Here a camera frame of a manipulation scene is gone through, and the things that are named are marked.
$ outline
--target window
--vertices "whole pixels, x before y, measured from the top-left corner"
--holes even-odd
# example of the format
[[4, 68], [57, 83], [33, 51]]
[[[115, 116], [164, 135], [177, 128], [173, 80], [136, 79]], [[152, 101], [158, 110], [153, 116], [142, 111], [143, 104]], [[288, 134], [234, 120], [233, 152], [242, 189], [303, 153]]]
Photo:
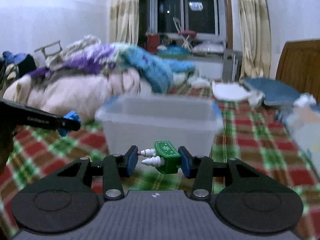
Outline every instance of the window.
[[203, 40], [226, 40], [224, 0], [150, 0], [150, 30], [177, 37], [173, 18], [181, 21], [181, 28], [193, 30]]

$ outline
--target screw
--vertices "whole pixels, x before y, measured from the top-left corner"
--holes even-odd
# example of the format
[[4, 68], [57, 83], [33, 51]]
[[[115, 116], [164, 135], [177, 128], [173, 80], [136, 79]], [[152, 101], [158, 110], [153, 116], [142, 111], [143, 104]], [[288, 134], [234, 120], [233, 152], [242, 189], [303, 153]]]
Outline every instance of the screw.
[[196, 189], [194, 192], [193, 192], [193, 195], [195, 195], [196, 197], [206, 197], [207, 195], [209, 195], [209, 192], [205, 189]]
[[109, 189], [106, 191], [106, 195], [108, 197], [119, 197], [121, 195], [121, 191], [115, 188]]

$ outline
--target window frame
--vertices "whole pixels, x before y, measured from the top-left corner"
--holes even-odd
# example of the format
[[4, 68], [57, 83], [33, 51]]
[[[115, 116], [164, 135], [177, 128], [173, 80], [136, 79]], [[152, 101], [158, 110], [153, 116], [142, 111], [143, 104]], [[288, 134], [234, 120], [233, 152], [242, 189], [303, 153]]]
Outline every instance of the window frame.
[[[149, 29], [152, 33], [158, 33], [158, 0], [149, 0], [150, 3], [150, 15], [149, 15]], [[219, 3], [219, 17], [218, 17], [218, 4], [217, 0], [213, 0], [214, 5], [214, 17], [215, 17], [215, 34], [212, 33], [198, 33], [197, 39], [199, 40], [214, 40], [226, 42], [227, 30], [226, 30], [226, 6], [225, 0], [218, 0]], [[188, 0], [180, 0], [180, 17], [181, 17], [181, 28], [188, 28]], [[220, 33], [218, 30], [218, 19], [220, 26]], [[173, 39], [181, 39], [177, 33], [159, 33], [166, 34]]]

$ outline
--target translucent storage box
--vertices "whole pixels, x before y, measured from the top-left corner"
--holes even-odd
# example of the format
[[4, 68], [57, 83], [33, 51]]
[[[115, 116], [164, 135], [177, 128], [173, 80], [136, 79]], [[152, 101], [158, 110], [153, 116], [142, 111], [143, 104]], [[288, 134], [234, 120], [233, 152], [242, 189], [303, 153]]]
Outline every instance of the translucent storage box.
[[103, 122], [111, 154], [125, 154], [136, 145], [152, 149], [156, 141], [170, 141], [191, 155], [209, 156], [214, 137], [223, 128], [221, 112], [211, 99], [175, 95], [122, 95], [95, 114]]

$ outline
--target red and green plaid fabric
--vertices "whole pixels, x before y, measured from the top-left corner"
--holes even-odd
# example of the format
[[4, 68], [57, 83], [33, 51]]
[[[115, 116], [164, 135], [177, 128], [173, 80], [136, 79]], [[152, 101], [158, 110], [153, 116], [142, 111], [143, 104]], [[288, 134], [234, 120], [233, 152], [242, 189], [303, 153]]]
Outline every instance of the red and green plaid fabric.
[[[174, 89], [170, 94], [212, 98], [210, 89]], [[297, 233], [306, 240], [320, 237], [320, 179], [312, 163], [290, 140], [284, 127], [274, 121], [274, 111], [252, 109], [247, 102], [218, 102], [224, 127], [215, 138], [211, 157], [225, 162], [230, 157], [240, 158], [257, 170], [295, 190], [304, 203], [303, 217]], [[10, 203], [13, 196], [28, 183], [40, 179], [83, 156], [92, 161], [108, 155], [106, 139], [99, 123], [84, 125], [80, 131], [60, 137], [57, 132], [26, 127], [14, 143], [4, 173], [0, 176], [0, 227], [7, 236], [18, 228], [12, 217]], [[193, 180], [181, 174], [162, 175], [156, 171], [135, 171], [123, 179], [124, 190], [173, 190], [190, 192]], [[101, 178], [92, 184], [95, 192], [102, 192]], [[214, 193], [224, 188], [223, 178], [213, 182]]]

